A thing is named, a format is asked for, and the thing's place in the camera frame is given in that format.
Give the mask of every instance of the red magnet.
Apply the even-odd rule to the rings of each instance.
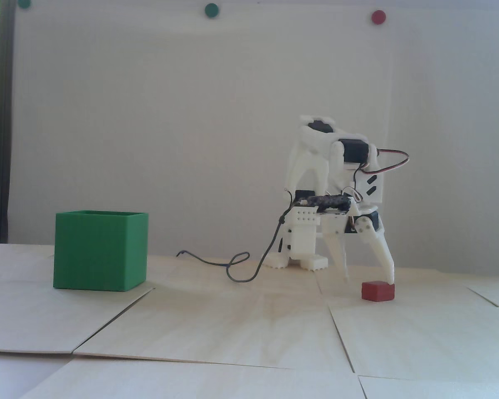
[[[386,13],[383,10],[374,11],[371,15],[371,21],[375,25],[381,25],[384,21],[386,21]]]

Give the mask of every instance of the open green box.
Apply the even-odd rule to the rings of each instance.
[[[148,214],[58,213],[54,287],[127,291],[146,279]]]

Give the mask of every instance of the red and white wire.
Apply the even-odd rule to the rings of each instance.
[[[377,153],[380,153],[380,152],[389,152],[389,153],[392,153],[392,154],[402,154],[406,158],[403,161],[401,161],[401,162],[398,162],[398,163],[396,163],[394,165],[391,165],[389,167],[383,167],[383,168],[381,168],[379,170],[366,171],[364,169],[361,169],[362,173],[364,173],[365,175],[377,175],[379,173],[383,173],[383,172],[387,172],[389,170],[397,169],[398,167],[401,167],[401,166],[405,165],[410,160],[409,154],[407,154],[406,152],[401,151],[401,150],[382,150],[380,148],[377,148]]]

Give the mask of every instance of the robot body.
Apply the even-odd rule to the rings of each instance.
[[[284,268],[290,260],[295,260],[308,270],[326,268],[327,258],[315,253],[316,238],[321,237],[347,279],[344,234],[358,234],[371,246],[385,270],[387,282],[393,284],[394,261],[375,205],[382,202],[383,176],[368,174],[379,170],[377,154],[377,147],[366,137],[336,129],[332,119],[303,116],[299,138],[288,161],[285,191],[288,196],[295,196],[295,201],[310,197],[309,192],[320,197],[317,198],[320,203],[311,206],[312,203],[304,199],[305,206],[292,208],[282,226],[280,251],[269,253],[264,265]],[[299,181],[310,170],[316,177],[315,190],[300,190]],[[322,198],[329,193],[328,190],[343,195]],[[333,201],[331,197],[341,197],[339,201],[343,201],[344,195],[349,196],[348,206],[339,204],[333,207],[334,211],[322,213],[322,202]]]

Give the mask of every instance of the small red cube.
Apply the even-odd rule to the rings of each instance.
[[[395,284],[386,281],[366,281],[362,283],[362,299],[373,302],[392,300],[395,297]]]

